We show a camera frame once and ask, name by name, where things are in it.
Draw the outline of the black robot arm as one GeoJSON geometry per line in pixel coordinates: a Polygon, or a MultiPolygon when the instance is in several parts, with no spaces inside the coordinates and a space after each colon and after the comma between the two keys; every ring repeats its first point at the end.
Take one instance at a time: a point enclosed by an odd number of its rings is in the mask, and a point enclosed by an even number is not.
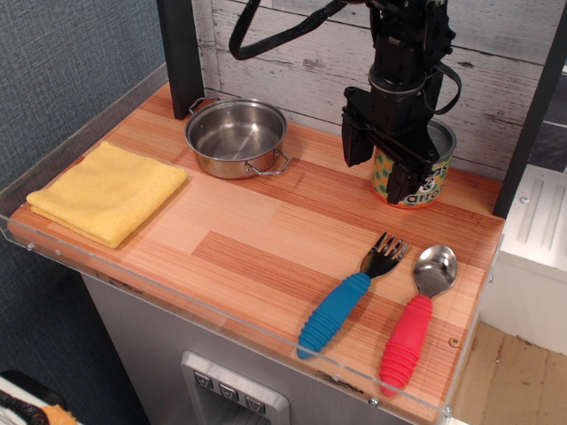
{"type": "Polygon", "coordinates": [[[345,90],[343,153],[348,166],[370,160],[374,150],[391,159],[386,201],[397,205],[426,182],[440,160],[428,126],[458,101],[437,107],[444,78],[462,83],[442,61],[453,51],[455,33],[445,1],[369,1],[367,6],[375,49],[370,89],[345,90]]]}

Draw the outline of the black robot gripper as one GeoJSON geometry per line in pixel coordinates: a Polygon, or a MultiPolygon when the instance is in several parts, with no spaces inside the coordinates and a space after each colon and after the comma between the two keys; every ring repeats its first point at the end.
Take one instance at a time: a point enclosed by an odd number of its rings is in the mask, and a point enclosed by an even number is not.
{"type": "Polygon", "coordinates": [[[440,79],[424,79],[409,86],[373,81],[367,91],[345,89],[342,111],[343,155],[348,167],[372,158],[380,147],[395,164],[388,177],[387,203],[396,205],[425,183],[439,159],[427,126],[437,113],[440,79]]]}

